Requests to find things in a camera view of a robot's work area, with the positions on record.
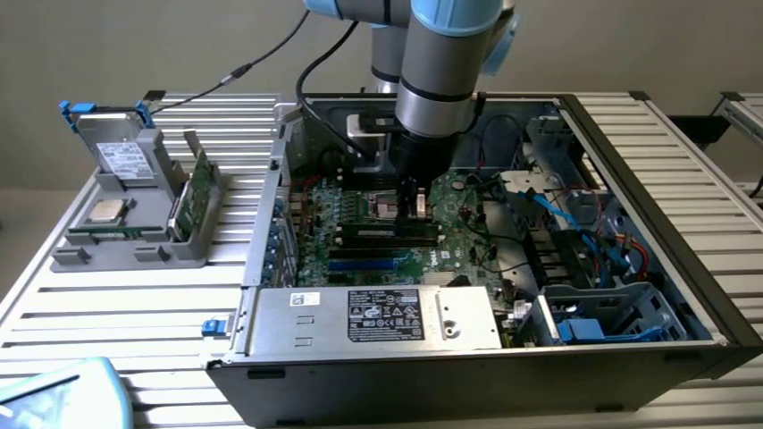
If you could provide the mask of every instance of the power cable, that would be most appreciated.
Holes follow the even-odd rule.
[[[210,88],[207,91],[197,94],[195,96],[187,98],[186,100],[181,100],[177,103],[173,103],[171,105],[166,105],[161,108],[158,108],[157,110],[153,111],[153,114],[158,114],[161,111],[167,110],[167,109],[173,109],[174,107],[178,107],[179,105],[185,105],[186,103],[193,102],[194,100],[202,98],[203,96],[210,95],[213,92],[215,92],[218,89],[229,86],[234,81],[237,81],[241,77],[243,77],[245,74],[247,74],[250,72],[250,70],[253,69],[253,67],[255,65],[258,65],[259,63],[262,63],[265,60],[267,60],[273,54],[275,54],[279,49],[282,47],[285,47],[285,45],[289,43],[289,41],[293,39],[293,37],[298,34],[299,29],[302,29],[302,24],[306,23],[306,19],[309,18],[310,15],[310,11],[306,11],[305,14],[302,15],[302,18],[299,19],[298,25],[295,26],[295,28],[291,30],[291,32],[289,33],[289,35],[286,35],[286,38],[278,42],[278,44],[271,48],[270,51],[267,51],[265,53],[265,55],[259,56],[257,59],[251,60],[249,63],[241,65],[237,70],[234,70],[218,83],[218,85],[215,85],[213,88]]]
[[[362,147],[361,145],[358,145],[358,143],[355,143],[351,139],[349,139],[347,136],[343,136],[342,133],[339,131],[337,131],[337,129],[334,128],[331,123],[326,119],[323,119],[319,116],[319,114],[317,114],[315,110],[313,109],[313,106],[309,103],[309,100],[306,98],[306,93],[303,90],[306,79],[309,78],[310,74],[319,67],[319,65],[326,60],[330,59],[330,57],[334,55],[334,53],[337,51],[339,51],[339,48],[343,47],[345,42],[347,41],[350,36],[354,34],[357,27],[358,27],[358,21],[354,22],[353,25],[350,26],[350,28],[347,29],[347,31],[345,31],[342,38],[337,41],[337,43],[330,48],[330,50],[326,51],[326,53],[322,56],[319,56],[319,58],[309,65],[306,70],[302,72],[302,74],[299,75],[299,79],[298,79],[297,91],[298,91],[299,103],[302,104],[303,109],[306,110],[309,115],[313,117],[313,119],[319,122],[319,124],[323,126],[323,128],[326,128],[330,131],[330,133],[338,139],[341,139],[347,146],[350,146],[355,150],[355,152],[358,152],[361,155],[363,155],[366,159],[374,160],[377,154],[373,154],[371,152],[369,152],[369,150],[365,147]]]

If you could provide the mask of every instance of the green circuit board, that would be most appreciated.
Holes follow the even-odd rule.
[[[425,284],[425,274],[453,273],[466,275],[472,284],[492,287],[501,286],[501,276],[492,273],[470,261],[469,250],[477,246],[480,253],[482,238],[465,226],[460,216],[460,208],[465,203],[468,191],[453,188],[454,181],[466,182],[466,176],[449,173],[433,184],[430,201],[433,203],[433,222],[442,226],[445,240],[434,248],[401,248],[395,256],[393,270],[370,270],[343,272],[343,281],[333,282],[330,276],[330,253],[341,248],[335,243],[337,226],[341,223],[391,223],[391,219],[381,219],[371,201],[375,198],[393,198],[394,191],[342,190],[339,183],[323,180],[311,190],[311,204],[305,205],[303,225],[299,233],[301,243],[301,287],[323,287],[345,285],[389,285]],[[468,207],[477,211],[472,199]],[[309,222],[314,222],[309,233]],[[498,269],[496,263],[488,267]]]

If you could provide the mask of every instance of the sticker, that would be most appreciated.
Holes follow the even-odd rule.
[[[138,143],[98,143],[97,146],[111,172],[122,180],[154,177],[153,167]]]
[[[321,292],[293,293],[289,301],[290,307],[319,306]]]
[[[350,290],[347,293],[347,337],[350,341],[425,340],[417,289]]]

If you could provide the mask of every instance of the blue plastic object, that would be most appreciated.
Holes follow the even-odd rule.
[[[74,114],[90,114],[98,108],[97,103],[78,103],[73,107]]]
[[[59,103],[59,111],[62,112],[62,116],[63,119],[67,121],[67,123],[70,124],[70,129],[73,130],[73,132],[75,134],[79,134],[81,131],[77,129],[77,124],[74,123],[74,119],[73,119],[73,111],[70,110],[70,102],[69,101],[62,101]]]
[[[0,389],[0,408],[0,427],[133,428],[130,397],[105,357]]]
[[[203,337],[225,337],[226,336],[226,321],[210,319],[202,324]]]
[[[306,7],[311,12],[333,16],[334,18],[343,18],[339,13],[339,7],[337,7],[337,0],[306,0]]]
[[[146,128],[157,128],[154,126],[153,112],[149,110],[149,106],[143,104],[142,101],[139,101],[135,104],[135,110],[138,111],[141,118],[143,119],[143,124],[146,125]]]
[[[605,341],[605,332],[597,319],[568,319],[557,325],[557,329],[565,343]]]
[[[422,25],[453,38],[465,38],[493,27],[501,16],[501,0],[412,0],[412,12]]]
[[[496,76],[501,70],[501,66],[506,61],[506,57],[510,54],[512,43],[514,43],[514,36],[517,35],[517,26],[521,22],[521,15],[514,15],[512,21],[506,26],[504,31],[504,36],[501,37],[500,43],[493,48],[493,52],[482,64],[482,74],[489,76]]]
[[[653,342],[662,340],[664,328],[654,326],[637,334],[606,336],[597,319],[568,319],[557,325],[560,339],[566,344],[604,342]]]

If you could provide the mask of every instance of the blue robot arm cap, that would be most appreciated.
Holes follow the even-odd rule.
[[[420,22],[436,33],[466,38],[489,30],[501,16],[501,0],[412,0]]]

